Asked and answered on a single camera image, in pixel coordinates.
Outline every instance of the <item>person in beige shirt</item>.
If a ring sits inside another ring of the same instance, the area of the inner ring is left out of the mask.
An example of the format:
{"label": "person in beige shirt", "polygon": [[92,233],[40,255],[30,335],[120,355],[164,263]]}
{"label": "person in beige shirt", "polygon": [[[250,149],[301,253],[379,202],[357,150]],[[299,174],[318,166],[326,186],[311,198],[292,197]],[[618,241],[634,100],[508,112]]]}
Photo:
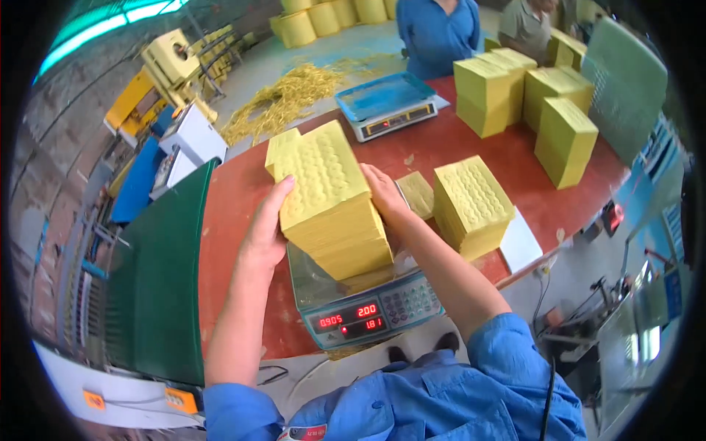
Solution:
{"label": "person in beige shirt", "polygon": [[558,0],[512,0],[500,19],[500,44],[543,65],[551,36],[549,14],[557,3]]}

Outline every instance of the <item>hand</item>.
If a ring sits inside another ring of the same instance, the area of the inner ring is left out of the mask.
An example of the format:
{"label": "hand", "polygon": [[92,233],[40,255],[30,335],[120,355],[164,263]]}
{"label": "hand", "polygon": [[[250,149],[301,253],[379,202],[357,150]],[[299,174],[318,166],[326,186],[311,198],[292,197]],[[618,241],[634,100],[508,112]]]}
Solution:
{"label": "hand", "polygon": [[280,208],[294,188],[294,177],[287,176],[276,183],[270,194],[255,211],[248,233],[240,245],[239,262],[252,263],[256,268],[274,270],[285,256],[287,239],[280,231]]}
{"label": "hand", "polygon": [[370,164],[360,164],[365,179],[370,186],[373,204],[385,221],[392,222],[399,215],[411,212],[393,180]]}

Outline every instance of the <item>red tabletop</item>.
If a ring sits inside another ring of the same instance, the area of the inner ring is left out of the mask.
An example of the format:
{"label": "red tabletop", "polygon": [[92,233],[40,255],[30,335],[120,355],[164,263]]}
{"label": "red tabletop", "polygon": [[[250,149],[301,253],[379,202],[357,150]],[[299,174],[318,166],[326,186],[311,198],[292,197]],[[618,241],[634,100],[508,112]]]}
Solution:
{"label": "red tabletop", "polygon": [[[535,133],[525,124],[480,139],[455,115],[453,77],[427,82],[451,103],[436,118],[405,127],[367,143],[358,143],[340,110],[302,123],[309,132],[338,119],[356,158],[389,174],[393,179],[419,170],[433,185],[433,169],[480,155],[517,206],[545,256],[559,245],[557,231],[572,236],[608,202],[627,170],[608,143],[599,136],[593,155],[578,186],[556,190],[534,157]],[[238,245],[245,236],[258,203],[273,180],[265,170],[265,141],[214,170],[203,214],[198,268],[198,314],[204,358],[218,314],[225,301]],[[510,274],[500,250],[473,262],[498,287],[514,282],[526,272]],[[275,269],[263,330],[265,359],[313,354],[320,349],[304,326],[294,304],[289,265],[285,258]]]}

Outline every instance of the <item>person's left hand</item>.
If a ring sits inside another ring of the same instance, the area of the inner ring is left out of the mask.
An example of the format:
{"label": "person's left hand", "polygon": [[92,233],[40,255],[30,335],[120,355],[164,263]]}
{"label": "person's left hand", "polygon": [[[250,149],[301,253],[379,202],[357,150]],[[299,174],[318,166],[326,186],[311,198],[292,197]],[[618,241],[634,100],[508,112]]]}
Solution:
{"label": "person's left hand", "polygon": [[287,239],[280,231],[280,208],[294,188],[294,177],[276,183],[255,211],[248,233],[240,244],[238,260],[257,268],[274,270],[286,252]]}

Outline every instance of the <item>green light strip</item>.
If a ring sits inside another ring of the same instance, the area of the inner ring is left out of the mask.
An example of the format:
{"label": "green light strip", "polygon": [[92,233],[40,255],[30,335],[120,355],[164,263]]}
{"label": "green light strip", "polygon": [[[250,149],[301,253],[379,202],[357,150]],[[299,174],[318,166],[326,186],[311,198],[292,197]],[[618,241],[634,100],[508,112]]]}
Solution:
{"label": "green light strip", "polygon": [[71,52],[77,50],[82,44],[129,23],[154,17],[157,14],[166,14],[178,11],[187,1],[189,0],[173,0],[171,3],[169,0],[161,1],[157,4],[133,9],[132,11],[125,12],[125,14],[108,18],[91,26],[90,28],[84,29],[72,38],[66,40],[61,44],[61,46],[53,50],[46,59],[44,59],[44,63],[40,66],[40,71],[35,78],[35,82],[37,81],[37,78],[44,75],[49,68],[58,63],[62,58],[69,55]]}

